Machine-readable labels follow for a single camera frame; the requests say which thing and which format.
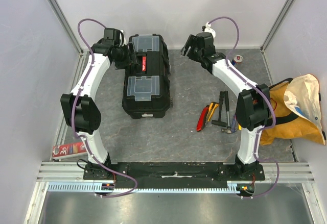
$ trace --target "gray floor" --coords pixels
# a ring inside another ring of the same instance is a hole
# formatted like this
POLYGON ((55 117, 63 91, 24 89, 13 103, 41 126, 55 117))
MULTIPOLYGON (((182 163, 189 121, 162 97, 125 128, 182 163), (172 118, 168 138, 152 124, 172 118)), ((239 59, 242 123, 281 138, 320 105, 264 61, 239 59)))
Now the gray floor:
MULTIPOLYGON (((258 84, 270 84, 258 49, 240 49, 235 54, 244 57, 238 69, 245 76, 258 84)), ((233 162, 240 145, 240 132, 224 134, 210 123, 202 132, 196 132, 203 107, 212 101, 218 102, 219 92, 228 88, 199 63, 181 56, 179 51, 170 51, 169 57, 172 66, 170 93, 174 107, 162 119, 131 119, 121 107, 124 71, 112 67, 105 73, 96 104, 102 113, 100 134, 112 161, 233 162)), ((229 100, 231 114, 234 114, 237 98, 231 92, 229 100)), ((218 110, 214 114, 214 119, 217 118, 218 110)), ((222 118, 226 119, 225 106, 222 118)), ((65 143, 74 141, 69 128, 65 143)), ((294 161, 289 140, 275 140, 273 145, 260 146, 259 155, 278 161, 294 161)))
MULTIPOLYGON (((264 192, 270 185, 256 185, 264 192)), ((301 184, 278 184, 254 200, 232 194, 133 193, 100 199, 92 193, 48 192, 40 224, 311 224, 301 184)))

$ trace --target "hammer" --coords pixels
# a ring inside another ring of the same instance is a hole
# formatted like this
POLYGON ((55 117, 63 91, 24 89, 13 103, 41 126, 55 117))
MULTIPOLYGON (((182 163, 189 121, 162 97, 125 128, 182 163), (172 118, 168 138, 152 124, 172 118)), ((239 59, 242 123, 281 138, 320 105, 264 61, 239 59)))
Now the hammer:
POLYGON ((211 123, 216 126, 221 126, 221 127, 226 127, 226 123, 221 121, 221 110, 223 108, 223 103, 224 103, 224 91, 220 91, 219 93, 219 115, 218 115, 218 120, 212 120, 211 123))
POLYGON ((225 90, 225 103, 226 103, 226 113, 227 113, 227 128, 221 129, 221 132, 225 132, 231 134, 231 127, 230 127, 230 120, 229 120, 229 97, 228 97, 228 90, 225 90))

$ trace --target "black toolbox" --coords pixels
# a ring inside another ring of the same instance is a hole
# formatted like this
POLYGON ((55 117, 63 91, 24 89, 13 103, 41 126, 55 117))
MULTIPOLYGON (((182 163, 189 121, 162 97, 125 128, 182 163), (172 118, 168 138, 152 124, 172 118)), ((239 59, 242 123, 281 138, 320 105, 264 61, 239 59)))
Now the black toolbox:
POLYGON ((172 102, 167 45, 161 35, 134 35, 137 66, 125 70, 123 108, 132 118, 162 118, 172 102))

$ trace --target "white wall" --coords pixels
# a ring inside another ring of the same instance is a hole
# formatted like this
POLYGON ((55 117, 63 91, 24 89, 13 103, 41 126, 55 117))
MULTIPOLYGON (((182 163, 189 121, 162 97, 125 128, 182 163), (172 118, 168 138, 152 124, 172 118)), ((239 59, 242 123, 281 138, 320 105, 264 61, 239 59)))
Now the white wall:
POLYGON ((0 222, 22 223, 78 54, 47 0, 0 0, 0 222))
MULTIPOLYGON (((189 34, 217 16, 230 16, 240 26, 239 47, 259 47, 286 0, 57 0, 75 31, 82 18, 95 18, 108 27, 124 29, 127 35, 162 34, 169 48, 184 46, 189 34)), ((102 27, 85 23, 83 33, 90 43, 103 36, 102 27)), ((216 46, 231 47, 236 40, 232 23, 215 24, 216 46)))
MULTIPOLYGON (((327 0, 296 0, 266 57, 274 82, 312 73, 320 84, 322 124, 327 125, 327 0)), ((327 209, 327 146, 294 141, 299 160, 309 162, 327 209)))

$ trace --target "gray mat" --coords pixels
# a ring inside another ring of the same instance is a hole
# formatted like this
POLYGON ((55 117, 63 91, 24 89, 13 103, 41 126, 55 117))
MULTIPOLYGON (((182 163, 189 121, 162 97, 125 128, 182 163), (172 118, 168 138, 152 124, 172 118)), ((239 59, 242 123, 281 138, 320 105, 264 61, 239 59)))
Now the gray mat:
MULTIPOLYGON (((238 69, 258 84, 270 84, 258 49, 239 49, 244 62, 238 69)), ((233 162, 240 146, 241 133, 224 134, 209 123, 202 132, 196 125, 202 109, 212 101, 219 101, 219 92, 227 86, 203 69, 200 63, 169 52, 172 74, 170 93, 174 107, 164 118, 132 119, 122 104, 124 71, 111 67, 104 75, 96 95, 96 104, 102 113, 100 134, 112 161, 224 161, 233 162)), ((229 90, 230 113, 234 114, 237 97, 229 90)), ((218 118, 218 110, 213 119, 218 118)), ((222 113, 226 121, 225 106, 222 113)), ((65 143, 72 143, 71 128, 65 143)), ((273 145, 260 146, 261 158, 294 161, 290 140, 275 140, 273 145)))

